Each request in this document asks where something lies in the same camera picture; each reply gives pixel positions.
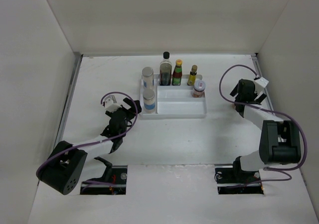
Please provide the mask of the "spice jar silver lid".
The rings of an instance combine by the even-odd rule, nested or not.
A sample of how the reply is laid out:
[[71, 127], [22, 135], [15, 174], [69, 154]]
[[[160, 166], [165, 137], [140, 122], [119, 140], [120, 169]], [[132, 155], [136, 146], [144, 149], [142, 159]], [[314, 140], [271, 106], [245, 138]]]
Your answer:
[[152, 89], [143, 91], [143, 104], [146, 113], [155, 113], [156, 111], [156, 94]]
[[154, 88], [154, 71], [151, 67], [144, 67], [142, 69], [142, 78], [145, 89]]

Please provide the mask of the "small jar red label front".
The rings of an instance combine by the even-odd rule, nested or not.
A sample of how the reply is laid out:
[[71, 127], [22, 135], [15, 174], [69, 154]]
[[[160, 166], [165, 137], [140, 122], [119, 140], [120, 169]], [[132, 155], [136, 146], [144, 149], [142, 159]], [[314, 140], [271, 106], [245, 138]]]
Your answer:
[[192, 96], [194, 98], [200, 98], [203, 96], [206, 88], [206, 83], [203, 80], [196, 80], [192, 90]]

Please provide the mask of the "tall dark soy sauce bottle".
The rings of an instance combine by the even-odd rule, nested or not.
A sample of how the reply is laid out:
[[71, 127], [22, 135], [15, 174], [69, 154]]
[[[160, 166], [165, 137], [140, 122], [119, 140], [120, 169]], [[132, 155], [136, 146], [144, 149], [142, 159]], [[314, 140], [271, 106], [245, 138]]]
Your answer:
[[172, 64], [169, 58], [170, 58], [170, 53], [165, 51], [163, 53], [163, 60], [161, 61], [160, 67], [159, 67], [161, 86], [170, 86], [171, 84]]

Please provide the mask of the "red chili sauce bottle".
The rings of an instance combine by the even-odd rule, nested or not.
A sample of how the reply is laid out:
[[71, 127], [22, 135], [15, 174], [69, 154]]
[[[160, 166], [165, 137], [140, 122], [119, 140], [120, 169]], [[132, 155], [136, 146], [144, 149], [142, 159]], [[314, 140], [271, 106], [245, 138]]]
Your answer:
[[173, 86], [180, 86], [182, 78], [182, 60], [178, 59], [175, 62], [175, 68], [172, 75], [172, 82]]

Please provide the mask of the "small yellow label bottle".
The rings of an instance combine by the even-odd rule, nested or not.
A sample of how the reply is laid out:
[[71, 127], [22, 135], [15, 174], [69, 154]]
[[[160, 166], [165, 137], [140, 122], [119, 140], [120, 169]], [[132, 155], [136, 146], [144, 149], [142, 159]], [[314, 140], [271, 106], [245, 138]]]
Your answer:
[[187, 84], [189, 86], [193, 86], [194, 83], [195, 83], [195, 80], [196, 80], [196, 75], [197, 75], [197, 65], [193, 65], [191, 67], [191, 71], [190, 71], [190, 74], [189, 74], [189, 78], [188, 78], [188, 81], [187, 81]]

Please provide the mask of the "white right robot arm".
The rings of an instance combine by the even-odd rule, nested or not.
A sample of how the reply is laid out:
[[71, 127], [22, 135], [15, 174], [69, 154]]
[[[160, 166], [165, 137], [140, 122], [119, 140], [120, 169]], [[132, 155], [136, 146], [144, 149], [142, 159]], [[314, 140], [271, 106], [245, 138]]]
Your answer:
[[241, 117], [261, 130], [259, 149], [239, 156], [233, 162], [232, 178], [240, 183], [249, 180], [262, 168], [274, 164], [294, 164], [301, 159], [299, 129], [291, 120], [283, 120], [263, 111], [261, 101], [266, 98], [263, 86], [256, 80], [241, 79], [230, 93], [235, 98], [235, 110]]

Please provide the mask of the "white divided organizer tray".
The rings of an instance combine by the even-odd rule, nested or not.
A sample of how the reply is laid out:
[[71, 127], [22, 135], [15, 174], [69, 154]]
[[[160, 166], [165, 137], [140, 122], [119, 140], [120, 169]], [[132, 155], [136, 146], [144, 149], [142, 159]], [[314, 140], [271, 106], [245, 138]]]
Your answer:
[[204, 118], [207, 114], [206, 97], [192, 96], [193, 87], [187, 85], [189, 75], [182, 75], [180, 86], [161, 86], [159, 74], [154, 75], [155, 111], [148, 113], [144, 107], [144, 82], [140, 79], [140, 104], [142, 119]]

